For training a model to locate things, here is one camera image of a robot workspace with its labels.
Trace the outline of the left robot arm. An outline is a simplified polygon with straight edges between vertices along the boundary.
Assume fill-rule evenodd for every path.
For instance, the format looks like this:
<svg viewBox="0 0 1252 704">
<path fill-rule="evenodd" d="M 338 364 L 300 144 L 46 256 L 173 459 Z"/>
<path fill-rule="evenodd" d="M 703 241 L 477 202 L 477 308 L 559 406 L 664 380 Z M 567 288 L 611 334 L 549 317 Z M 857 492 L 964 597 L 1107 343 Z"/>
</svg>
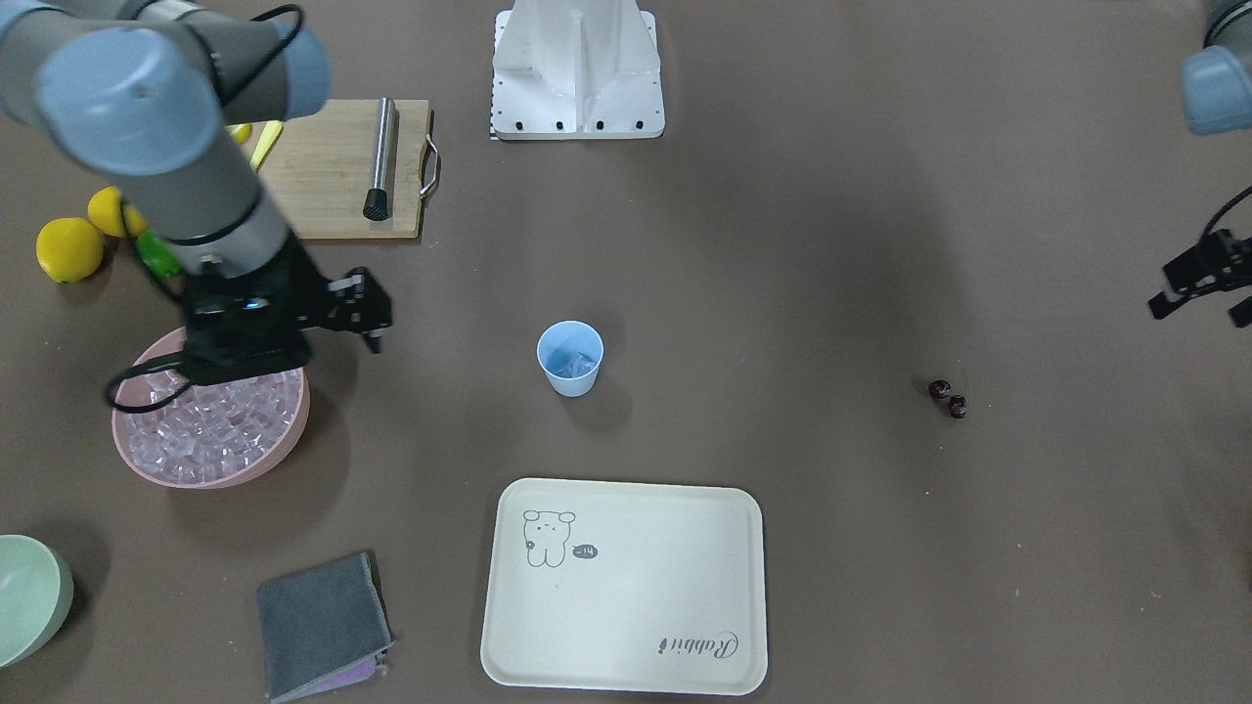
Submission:
<svg viewBox="0 0 1252 704">
<path fill-rule="evenodd" d="M 1251 127 L 1251 3 L 1212 1 L 1203 45 L 1181 66 L 1184 124 L 1194 135 L 1218 135 Z M 1251 286 L 1251 246 L 1221 225 L 1248 203 L 1246 187 L 1219 205 L 1193 246 L 1162 268 L 1164 286 L 1146 306 L 1154 319 L 1171 317 L 1189 299 Z"/>
</svg>

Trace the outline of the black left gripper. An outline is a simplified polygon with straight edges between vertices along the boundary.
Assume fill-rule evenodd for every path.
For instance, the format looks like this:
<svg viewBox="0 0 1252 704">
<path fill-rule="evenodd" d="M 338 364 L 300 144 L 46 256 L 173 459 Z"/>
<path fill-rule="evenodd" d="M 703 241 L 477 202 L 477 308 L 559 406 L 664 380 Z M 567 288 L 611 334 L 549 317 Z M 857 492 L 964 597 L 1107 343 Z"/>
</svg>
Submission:
<svg viewBox="0 0 1252 704">
<path fill-rule="evenodd" d="M 1251 241 L 1236 237 L 1229 229 L 1209 232 L 1168 262 L 1163 272 L 1168 286 L 1148 299 L 1148 309 L 1157 321 L 1171 317 L 1194 294 L 1251 286 Z M 1252 297 L 1239 299 L 1229 308 L 1229 321 L 1236 329 L 1248 329 L 1252 324 Z"/>
</svg>

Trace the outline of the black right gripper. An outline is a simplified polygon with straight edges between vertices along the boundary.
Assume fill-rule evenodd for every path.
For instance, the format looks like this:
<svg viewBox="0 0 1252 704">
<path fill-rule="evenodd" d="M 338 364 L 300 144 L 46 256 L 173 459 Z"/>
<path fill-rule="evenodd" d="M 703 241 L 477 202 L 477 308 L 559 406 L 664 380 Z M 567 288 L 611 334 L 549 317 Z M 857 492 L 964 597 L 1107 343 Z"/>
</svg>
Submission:
<svg viewBox="0 0 1252 704">
<path fill-rule="evenodd" d="M 359 334 L 377 355 L 393 324 L 392 297 L 371 269 L 331 281 L 297 236 L 245 276 L 228 278 L 222 266 L 202 264 L 184 277 L 182 311 L 182 376 L 192 385 L 300 370 L 312 360 L 305 329 Z"/>
</svg>

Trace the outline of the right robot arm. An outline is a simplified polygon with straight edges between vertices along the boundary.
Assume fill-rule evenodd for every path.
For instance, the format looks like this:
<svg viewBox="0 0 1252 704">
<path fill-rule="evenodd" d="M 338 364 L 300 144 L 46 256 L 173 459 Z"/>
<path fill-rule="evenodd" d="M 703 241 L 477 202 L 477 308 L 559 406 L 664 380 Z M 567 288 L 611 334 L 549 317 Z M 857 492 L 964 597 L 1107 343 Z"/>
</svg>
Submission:
<svg viewBox="0 0 1252 704">
<path fill-rule="evenodd" d="M 188 1 L 3 4 L 3 111 L 116 185 L 183 269 L 182 349 L 126 377 L 285 373 L 310 361 L 305 329 L 381 352 L 389 294 L 366 268 L 322 276 L 228 132 L 329 96 L 331 58 L 295 5 L 242 20 Z"/>
</svg>

